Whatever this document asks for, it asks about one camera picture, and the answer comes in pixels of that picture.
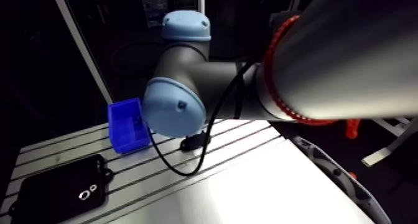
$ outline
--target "dark background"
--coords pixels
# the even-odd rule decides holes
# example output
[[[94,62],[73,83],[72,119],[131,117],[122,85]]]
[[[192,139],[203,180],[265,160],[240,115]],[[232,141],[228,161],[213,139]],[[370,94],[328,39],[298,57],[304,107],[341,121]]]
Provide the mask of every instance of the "dark background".
[[[211,60],[245,60],[263,49],[273,13],[291,0],[207,0]],[[311,0],[302,0],[304,10]],[[68,0],[91,54],[115,101],[141,96],[162,52],[158,27],[148,28],[141,0]],[[104,21],[97,5],[105,11]],[[81,57],[54,0],[7,0],[6,90],[0,154],[5,193],[20,147],[106,122],[106,102]],[[389,160],[371,168],[360,160],[395,139],[372,121],[359,138],[344,136],[342,122],[324,127],[273,123],[287,138],[305,137],[321,147],[378,199],[393,223],[418,223],[418,190]]]

